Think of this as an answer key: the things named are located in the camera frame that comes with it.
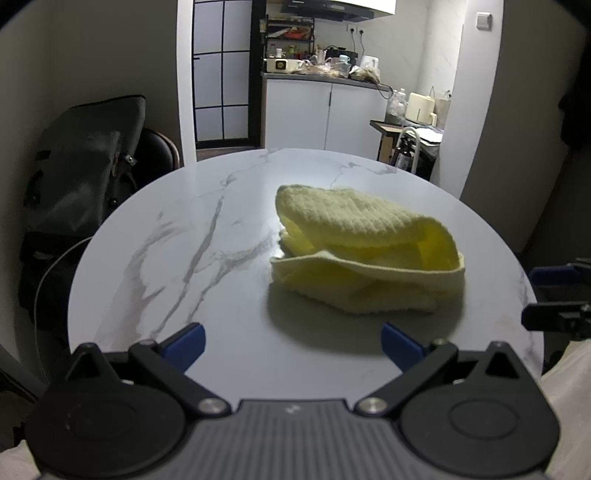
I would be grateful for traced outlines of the black spice rack shelf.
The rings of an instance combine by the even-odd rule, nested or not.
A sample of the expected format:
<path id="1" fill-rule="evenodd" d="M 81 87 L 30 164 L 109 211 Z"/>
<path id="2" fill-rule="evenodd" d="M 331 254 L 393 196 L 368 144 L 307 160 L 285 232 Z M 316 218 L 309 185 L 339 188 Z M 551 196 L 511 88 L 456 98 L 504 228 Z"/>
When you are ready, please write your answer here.
<path id="1" fill-rule="evenodd" d="M 270 16 L 260 23 L 266 58 L 304 60 L 315 53 L 315 19 Z"/>

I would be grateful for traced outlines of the black framed glass door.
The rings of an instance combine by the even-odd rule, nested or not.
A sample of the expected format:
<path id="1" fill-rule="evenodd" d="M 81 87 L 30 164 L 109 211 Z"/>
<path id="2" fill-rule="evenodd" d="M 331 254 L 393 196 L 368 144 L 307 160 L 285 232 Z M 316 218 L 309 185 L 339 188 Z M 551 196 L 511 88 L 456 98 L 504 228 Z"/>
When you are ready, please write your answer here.
<path id="1" fill-rule="evenodd" d="M 192 87 L 197 148 L 254 146 L 259 141 L 257 23 L 263 1 L 195 1 Z"/>

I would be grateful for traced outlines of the range hood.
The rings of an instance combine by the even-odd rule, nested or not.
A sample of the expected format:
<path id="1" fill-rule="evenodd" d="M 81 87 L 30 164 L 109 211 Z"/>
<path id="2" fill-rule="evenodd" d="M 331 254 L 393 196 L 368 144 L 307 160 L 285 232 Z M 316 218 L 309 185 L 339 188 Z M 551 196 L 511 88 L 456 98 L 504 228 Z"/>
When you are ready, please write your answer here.
<path id="1" fill-rule="evenodd" d="M 375 18 L 372 9 L 341 1 L 284 0 L 281 11 L 335 22 L 362 22 Z"/>

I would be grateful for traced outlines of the wall light switch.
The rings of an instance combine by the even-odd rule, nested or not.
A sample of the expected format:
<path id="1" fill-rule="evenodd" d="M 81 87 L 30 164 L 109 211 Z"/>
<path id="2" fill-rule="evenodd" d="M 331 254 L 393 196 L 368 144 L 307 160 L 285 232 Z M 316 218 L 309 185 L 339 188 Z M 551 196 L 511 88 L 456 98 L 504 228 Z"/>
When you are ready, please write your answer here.
<path id="1" fill-rule="evenodd" d="M 480 31 L 491 31 L 493 26 L 493 14 L 490 12 L 478 12 L 476 14 L 476 28 Z"/>

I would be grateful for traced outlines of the white metal trolley cart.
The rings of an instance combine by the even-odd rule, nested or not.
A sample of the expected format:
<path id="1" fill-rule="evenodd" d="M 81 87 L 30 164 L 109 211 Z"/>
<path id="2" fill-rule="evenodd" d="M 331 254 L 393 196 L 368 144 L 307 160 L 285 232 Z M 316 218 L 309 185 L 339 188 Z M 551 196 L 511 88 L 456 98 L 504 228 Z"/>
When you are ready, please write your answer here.
<path id="1" fill-rule="evenodd" d="M 370 120 L 370 127 L 381 134 L 378 161 L 424 180 L 431 179 L 443 141 L 443 130 L 413 122 L 403 126 L 378 120 Z"/>

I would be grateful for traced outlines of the black backpack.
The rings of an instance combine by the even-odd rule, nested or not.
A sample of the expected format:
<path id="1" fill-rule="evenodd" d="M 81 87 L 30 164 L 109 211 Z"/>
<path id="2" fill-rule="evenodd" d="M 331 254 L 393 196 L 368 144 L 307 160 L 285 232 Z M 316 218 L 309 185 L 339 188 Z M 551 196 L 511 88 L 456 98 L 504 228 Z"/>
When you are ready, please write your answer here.
<path id="1" fill-rule="evenodd" d="M 73 106 L 45 129 L 24 197 L 27 254 L 62 253 L 135 193 L 145 114 L 144 96 L 125 95 Z"/>

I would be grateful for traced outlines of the white kitchen cabinet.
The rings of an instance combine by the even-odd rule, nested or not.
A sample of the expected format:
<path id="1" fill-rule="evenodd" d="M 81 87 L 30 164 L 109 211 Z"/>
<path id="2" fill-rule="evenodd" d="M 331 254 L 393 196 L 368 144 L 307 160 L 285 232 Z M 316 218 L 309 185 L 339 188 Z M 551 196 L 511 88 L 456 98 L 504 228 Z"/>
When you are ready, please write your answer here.
<path id="1" fill-rule="evenodd" d="M 376 160 L 386 117 L 384 85 L 318 75 L 263 75 L 262 134 L 267 149 L 304 148 Z"/>

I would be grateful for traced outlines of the white electric kettle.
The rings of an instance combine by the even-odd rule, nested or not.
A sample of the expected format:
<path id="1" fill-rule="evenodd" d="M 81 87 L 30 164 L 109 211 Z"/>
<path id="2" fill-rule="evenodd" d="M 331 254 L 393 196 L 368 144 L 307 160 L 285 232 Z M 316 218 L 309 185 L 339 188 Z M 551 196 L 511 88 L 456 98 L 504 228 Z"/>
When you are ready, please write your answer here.
<path id="1" fill-rule="evenodd" d="M 370 55 L 363 55 L 360 59 L 359 66 L 365 69 L 379 69 L 379 58 Z"/>

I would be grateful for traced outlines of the cream toaster appliance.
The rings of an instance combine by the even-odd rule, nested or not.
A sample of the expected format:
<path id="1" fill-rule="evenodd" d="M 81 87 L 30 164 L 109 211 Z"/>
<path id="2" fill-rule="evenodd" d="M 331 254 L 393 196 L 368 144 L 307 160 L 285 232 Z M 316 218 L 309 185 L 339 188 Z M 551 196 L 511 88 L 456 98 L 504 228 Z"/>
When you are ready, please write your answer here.
<path id="1" fill-rule="evenodd" d="M 408 99 L 405 118 L 418 124 L 435 126 L 435 107 L 436 101 L 433 97 L 412 92 Z"/>

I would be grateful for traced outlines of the dark wooden chair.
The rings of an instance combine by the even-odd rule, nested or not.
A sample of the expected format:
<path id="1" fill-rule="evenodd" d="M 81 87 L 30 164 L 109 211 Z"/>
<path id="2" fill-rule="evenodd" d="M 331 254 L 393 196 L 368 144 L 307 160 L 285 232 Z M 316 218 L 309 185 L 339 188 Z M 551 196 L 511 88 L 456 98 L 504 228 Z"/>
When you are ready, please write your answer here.
<path id="1" fill-rule="evenodd" d="M 157 179 L 181 167 L 176 145 L 164 134 L 144 127 L 134 153 L 135 168 L 147 179 Z"/>

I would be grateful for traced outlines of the yellow waffle towel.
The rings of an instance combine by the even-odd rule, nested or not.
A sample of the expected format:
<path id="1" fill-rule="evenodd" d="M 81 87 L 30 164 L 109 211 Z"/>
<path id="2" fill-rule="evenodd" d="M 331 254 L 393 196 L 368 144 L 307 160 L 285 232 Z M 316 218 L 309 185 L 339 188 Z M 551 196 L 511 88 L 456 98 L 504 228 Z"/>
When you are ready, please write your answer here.
<path id="1" fill-rule="evenodd" d="M 351 314 L 433 312 L 461 295 L 465 260 L 437 219 L 353 189 L 276 191 L 273 282 Z"/>

